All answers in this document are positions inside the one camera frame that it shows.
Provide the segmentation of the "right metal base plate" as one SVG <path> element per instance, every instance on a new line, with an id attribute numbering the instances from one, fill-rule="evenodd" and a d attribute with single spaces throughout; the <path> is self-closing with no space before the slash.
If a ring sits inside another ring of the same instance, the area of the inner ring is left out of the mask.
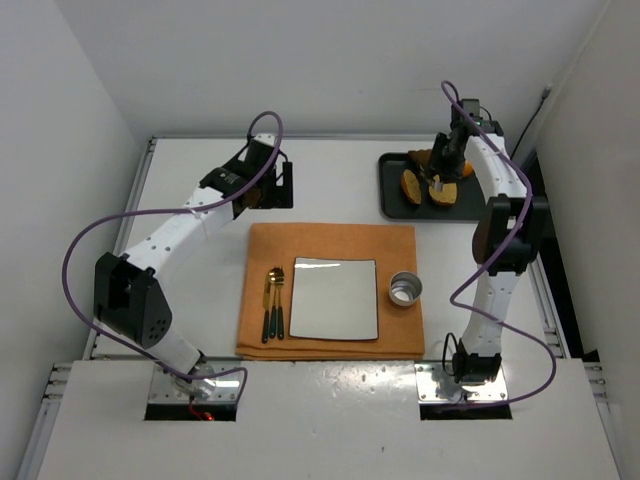
<path id="1" fill-rule="evenodd" d="M 414 370 L 421 405 L 484 404 L 509 399 L 503 369 L 495 380 L 480 383 L 456 383 L 436 361 L 415 363 Z"/>

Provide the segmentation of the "black tray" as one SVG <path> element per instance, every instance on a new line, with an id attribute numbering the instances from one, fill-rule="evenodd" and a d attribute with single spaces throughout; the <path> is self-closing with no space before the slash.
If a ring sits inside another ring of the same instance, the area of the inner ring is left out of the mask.
<path id="1" fill-rule="evenodd" d="M 381 212 L 391 220 L 411 222 L 449 221 L 478 222 L 486 202 L 475 174 L 463 178 L 458 184 L 458 195 L 453 206 L 436 205 L 421 184 L 423 202 L 412 204 L 401 187 L 405 170 L 417 172 L 408 153 L 385 153 L 378 160 L 379 197 Z"/>

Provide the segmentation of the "metal serving tongs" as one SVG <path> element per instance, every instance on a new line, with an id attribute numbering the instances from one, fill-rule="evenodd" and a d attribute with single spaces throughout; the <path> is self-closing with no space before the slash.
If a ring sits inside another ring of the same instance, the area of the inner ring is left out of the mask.
<path id="1" fill-rule="evenodd" d="M 431 171 L 422 170 L 421 176 L 431 190 L 441 192 L 444 189 L 444 183 L 440 176 Z"/>

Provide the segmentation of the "dark brown bread piece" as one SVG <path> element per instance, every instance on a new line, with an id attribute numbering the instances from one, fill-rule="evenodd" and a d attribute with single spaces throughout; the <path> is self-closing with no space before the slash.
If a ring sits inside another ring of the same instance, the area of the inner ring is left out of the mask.
<path id="1" fill-rule="evenodd" d="M 417 168 L 426 172 L 429 167 L 431 152 L 431 149 L 409 150 L 408 156 Z"/>

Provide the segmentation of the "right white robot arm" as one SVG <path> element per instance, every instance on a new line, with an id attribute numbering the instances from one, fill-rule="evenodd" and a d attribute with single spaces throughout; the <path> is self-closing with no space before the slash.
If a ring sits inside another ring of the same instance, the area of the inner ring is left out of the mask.
<path id="1" fill-rule="evenodd" d="M 502 331 L 511 295 L 536 258 L 549 208 L 535 199 L 526 177 L 504 152 L 499 124 L 484 120 L 476 99 L 453 100 L 451 131 L 436 136 L 426 179 L 437 193 L 463 178 L 470 163 L 486 202 L 472 239 L 478 270 L 452 294 L 476 285 L 469 323 L 456 341 L 449 375 L 459 384 L 496 379 L 502 362 Z"/>

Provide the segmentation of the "bread slice left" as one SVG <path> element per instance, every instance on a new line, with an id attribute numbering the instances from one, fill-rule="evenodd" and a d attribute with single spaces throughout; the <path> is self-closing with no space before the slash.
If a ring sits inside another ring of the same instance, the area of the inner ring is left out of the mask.
<path id="1" fill-rule="evenodd" d="M 401 188 L 410 204 L 420 205 L 422 203 L 420 183 L 416 175 L 410 169 L 405 169 L 402 173 Z"/>

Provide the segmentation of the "bread slice middle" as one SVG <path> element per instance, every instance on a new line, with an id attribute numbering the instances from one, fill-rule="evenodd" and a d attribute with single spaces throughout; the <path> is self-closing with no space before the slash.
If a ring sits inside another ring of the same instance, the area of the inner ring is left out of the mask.
<path id="1" fill-rule="evenodd" d="M 456 183 L 444 183 L 444 189 L 441 192 L 436 192 L 428 187 L 428 194 L 436 205 L 451 207 L 457 201 L 458 187 Z"/>

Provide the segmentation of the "white square plate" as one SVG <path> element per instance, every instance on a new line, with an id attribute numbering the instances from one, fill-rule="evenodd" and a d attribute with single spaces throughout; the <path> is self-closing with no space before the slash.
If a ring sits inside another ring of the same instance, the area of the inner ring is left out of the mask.
<path id="1" fill-rule="evenodd" d="M 376 340 L 376 261 L 296 258 L 289 334 L 314 340 Z"/>

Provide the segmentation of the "metal cup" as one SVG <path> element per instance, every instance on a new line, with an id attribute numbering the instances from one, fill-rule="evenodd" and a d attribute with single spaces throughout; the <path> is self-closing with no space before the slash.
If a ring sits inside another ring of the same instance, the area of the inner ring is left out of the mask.
<path id="1" fill-rule="evenodd" d="M 398 307 L 414 305 L 423 291 L 420 278 L 413 272 L 400 271 L 393 275 L 389 285 L 390 300 Z"/>

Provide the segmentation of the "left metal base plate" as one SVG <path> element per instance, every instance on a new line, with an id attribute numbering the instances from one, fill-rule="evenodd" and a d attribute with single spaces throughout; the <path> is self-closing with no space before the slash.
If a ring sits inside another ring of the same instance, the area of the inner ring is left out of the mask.
<path id="1" fill-rule="evenodd" d="M 195 367 L 195 374 L 206 379 L 187 382 L 165 373 L 156 366 L 151 376 L 148 403 L 162 406 L 195 405 L 226 406 L 238 399 L 244 374 L 238 362 L 207 361 Z"/>

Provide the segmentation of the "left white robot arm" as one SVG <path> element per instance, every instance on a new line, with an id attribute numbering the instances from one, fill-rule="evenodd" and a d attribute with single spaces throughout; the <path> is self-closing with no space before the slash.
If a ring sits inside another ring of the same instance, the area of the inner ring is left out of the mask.
<path id="1" fill-rule="evenodd" d="M 183 206 L 159 228 L 120 255 L 106 253 L 95 266 L 94 317 L 163 363 L 186 395 L 203 399 L 215 388 L 204 354 L 172 324 L 163 291 L 181 265 L 217 230 L 247 209 L 293 205 L 292 165 L 271 134 L 249 136 L 229 161 L 205 175 Z"/>

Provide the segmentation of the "orange round bun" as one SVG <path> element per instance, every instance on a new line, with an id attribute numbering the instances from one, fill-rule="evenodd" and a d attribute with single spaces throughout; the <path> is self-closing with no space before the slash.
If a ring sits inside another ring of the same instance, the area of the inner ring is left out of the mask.
<path id="1" fill-rule="evenodd" d="M 463 167 L 463 171 L 462 171 L 462 177 L 463 178 L 467 178 L 472 174 L 473 174 L 473 167 L 472 167 L 470 162 L 466 161 L 464 163 L 464 167 Z"/>

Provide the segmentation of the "bread slice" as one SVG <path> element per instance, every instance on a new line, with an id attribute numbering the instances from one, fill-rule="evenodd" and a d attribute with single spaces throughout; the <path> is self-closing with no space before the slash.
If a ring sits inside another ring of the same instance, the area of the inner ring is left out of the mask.
<path id="1" fill-rule="evenodd" d="M 410 204 L 420 205 L 422 203 L 420 183 L 416 175 L 410 169 L 405 169 L 402 173 L 401 188 Z"/>
<path id="2" fill-rule="evenodd" d="M 441 192 L 436 192 L 428 187 L 428 194 L 436 205 L 451 207 L 457 201 L 458 187 L 456 183 L 444 183 L 444 189 Z"/>

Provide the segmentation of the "metal base plate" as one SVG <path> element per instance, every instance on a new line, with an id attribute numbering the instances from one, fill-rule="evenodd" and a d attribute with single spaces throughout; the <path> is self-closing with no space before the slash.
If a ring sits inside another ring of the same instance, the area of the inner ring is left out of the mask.
<path id="1" fill-rule="evenodd" d="M 148 403 L 162 406 L 195 405 L 226 406 L 238 399 L 244 374 L 238 362 L 207 361 L 195 367 L 195 374 L 206 379 L 187 382 L 165 373 L 156 366 L 151 376 Z"/>
<path id="2" fill-rule="evenodd" d="M 480 383 L 456 383 L 436 361 L 415 363 L 414 370 L 421 405 L 484 404 L 509 399 L 503 369 L 495 380 Z"/>

